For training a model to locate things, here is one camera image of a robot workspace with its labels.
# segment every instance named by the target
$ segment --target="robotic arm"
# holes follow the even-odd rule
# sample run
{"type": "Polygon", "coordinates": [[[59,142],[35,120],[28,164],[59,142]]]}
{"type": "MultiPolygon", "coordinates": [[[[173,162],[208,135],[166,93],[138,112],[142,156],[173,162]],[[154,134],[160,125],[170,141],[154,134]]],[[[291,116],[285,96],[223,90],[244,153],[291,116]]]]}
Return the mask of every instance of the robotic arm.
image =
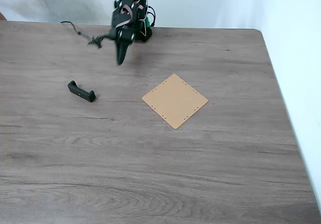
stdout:
{"type": "Polygon", "coordinates": [[[146,42],[152,35],[149,26],[147,14],[148,6],[147,0],[118,0],[114,2],[115,10],[112,14],[112,28],[109,33],[103,36],[93,38],[89,44],[97,45],[101,48],[101,42],[107,38],[115,41],[117,63],[123,63],[127,49],[134,40],[142,40],[146,42]]]}

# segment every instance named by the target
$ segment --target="wood grain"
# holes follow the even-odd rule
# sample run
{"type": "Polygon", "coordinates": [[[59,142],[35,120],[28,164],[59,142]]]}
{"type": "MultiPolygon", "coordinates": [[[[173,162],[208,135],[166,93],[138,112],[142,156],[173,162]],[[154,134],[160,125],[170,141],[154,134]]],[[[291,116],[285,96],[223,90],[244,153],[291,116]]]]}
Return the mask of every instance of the wood grain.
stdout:
{"type": "Polygon", "coordinates": [[[0,223],[320,223],[258,31],[156,28],[119,67],[103,44],[0,22],[0,223]],[[178,130],[141,100],[173,73],[209,99],[178,130]]]}

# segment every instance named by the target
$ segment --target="white wall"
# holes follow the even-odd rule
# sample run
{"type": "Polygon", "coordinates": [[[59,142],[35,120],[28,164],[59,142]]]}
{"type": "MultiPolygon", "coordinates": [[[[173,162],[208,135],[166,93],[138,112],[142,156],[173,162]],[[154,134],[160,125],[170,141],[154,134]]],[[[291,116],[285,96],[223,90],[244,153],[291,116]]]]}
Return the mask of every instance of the white wall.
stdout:
{"type": "MultiPolygon", "coordinates": [[[[109,24],[113,0],[0,0],[8,20],[109,24]]],[[[156,26],[262,31],[321,206],[321,0],[149,0],[156,26]]]]}

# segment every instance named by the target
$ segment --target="square cardboard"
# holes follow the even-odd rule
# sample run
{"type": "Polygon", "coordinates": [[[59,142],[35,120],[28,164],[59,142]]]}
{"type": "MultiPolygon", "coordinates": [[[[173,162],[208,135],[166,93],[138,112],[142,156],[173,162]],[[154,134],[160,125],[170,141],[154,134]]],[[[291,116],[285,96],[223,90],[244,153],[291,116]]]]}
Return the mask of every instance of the square cardboard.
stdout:
{"type": "Polygon", "coordinates": [[[174,129],[208,102],[207,98],[176,74],[143,96],[142,100],[174,129]]]}

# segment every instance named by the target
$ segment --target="wooden table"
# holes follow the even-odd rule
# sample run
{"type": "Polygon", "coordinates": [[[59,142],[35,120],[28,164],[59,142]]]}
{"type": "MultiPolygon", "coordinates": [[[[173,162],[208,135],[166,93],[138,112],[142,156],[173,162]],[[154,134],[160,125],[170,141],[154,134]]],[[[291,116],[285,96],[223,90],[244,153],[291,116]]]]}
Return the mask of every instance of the wooden table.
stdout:
{"type": "Polygon", "coordinates": [[[0,22],[0,223],[321,223],[258,31],[103,45],[0,22]],[[173,73],[209,99],[177,130],[141,100],[173,73]]]}

